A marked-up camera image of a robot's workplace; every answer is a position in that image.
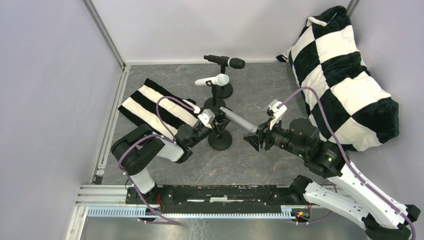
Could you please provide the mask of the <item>grey tube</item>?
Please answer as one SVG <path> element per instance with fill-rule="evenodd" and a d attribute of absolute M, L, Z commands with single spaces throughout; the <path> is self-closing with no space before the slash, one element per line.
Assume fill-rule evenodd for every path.
<path fill-rule="evenodd" d="M 227 119 L 229 119 L 231 122 L 233 122 L 238 127 L 243 129 L 245 132 L 252 134 L 252 133 L 255 133 L 257 131 L 257 129 L 258 129 L 257 125 L 252 124 L 248 120 L 246 120 L 243 117 L 239 116 L 238 114 L 234 113 L 229 108 L 221 106 L 219 108 L 219 110 L 224 113 L 224 115 Z"/>

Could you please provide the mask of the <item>black mic stand ring holder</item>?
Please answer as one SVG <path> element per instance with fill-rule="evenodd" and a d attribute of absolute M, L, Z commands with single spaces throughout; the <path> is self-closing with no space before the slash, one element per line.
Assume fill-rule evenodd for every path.
<path fill-rule="evenodd" d="M 217 96 L 217 86 L 212 84 L 211 86 L 212 97 L 208 98 L 204 104 L 204 109 L 219 109 L 220 107 L 226 107 L 226 103 L 223 99 Z"/>

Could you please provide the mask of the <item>black mic stand with clip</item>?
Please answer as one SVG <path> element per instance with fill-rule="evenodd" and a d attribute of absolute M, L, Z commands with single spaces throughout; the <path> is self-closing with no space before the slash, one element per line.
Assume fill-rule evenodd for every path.
<path fill-rule="evenodd" d="M 221 99 L 227 99 L 233 94 L 233 91 L 233 86 L 231 83 L 228 83 L 225 86 L 218 87 L 216 90 L 216 95 Z"/>

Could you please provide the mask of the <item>white tube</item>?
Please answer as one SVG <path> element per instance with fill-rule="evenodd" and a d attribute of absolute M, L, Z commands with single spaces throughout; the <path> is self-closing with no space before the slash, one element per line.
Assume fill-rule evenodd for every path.
<path fill-rule="evenodd" d="M 230 82 L 230 78 L 228 75 L 224 73 L 220 73 L 213 77 L 201 78 L 194 82 L 196 86 L 220 86 L 223 87 Z"/>

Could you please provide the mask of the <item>black handheld microphone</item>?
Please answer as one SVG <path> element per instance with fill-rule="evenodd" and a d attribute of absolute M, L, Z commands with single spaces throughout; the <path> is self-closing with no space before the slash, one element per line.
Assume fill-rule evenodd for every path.
<path fill-rule="evenodd" d="M 243 69 L 246 66 L 246 62 L 243 59 L 236 57 L 218 56 L 218 55 L 204 55 L 204 60 L 208 62 L 218 64 L 221 67 L 231 67 L 234 69 Z"/>

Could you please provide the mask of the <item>black white striped towel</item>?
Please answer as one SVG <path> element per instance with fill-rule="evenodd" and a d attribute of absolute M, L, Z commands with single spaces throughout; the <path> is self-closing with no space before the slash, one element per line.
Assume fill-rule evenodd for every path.
<path fill-rule="evenodd" d="M 147 78 L 141 88 L 136 90 L 119 106 L 118 111 L 136 126 L 148 125 L 155 133 L 172 139 L 181 125 L 194 126 L 197 114 L 181 104 L 165 98 L 168 96 L 183 102 L 191 108 L 196 107 L 192 99 L 183 99 Z"/>

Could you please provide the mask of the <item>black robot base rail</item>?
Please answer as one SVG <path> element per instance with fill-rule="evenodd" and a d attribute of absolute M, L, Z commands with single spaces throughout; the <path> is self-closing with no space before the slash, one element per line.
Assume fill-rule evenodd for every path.
<path fill-rule="evenodd" d="M 126 204 L 147 202 L 165 214 L 277 214 L 282 206 L 309 206 L 288 186 L 160 185 L 144 194 L 126 191 Z"/>

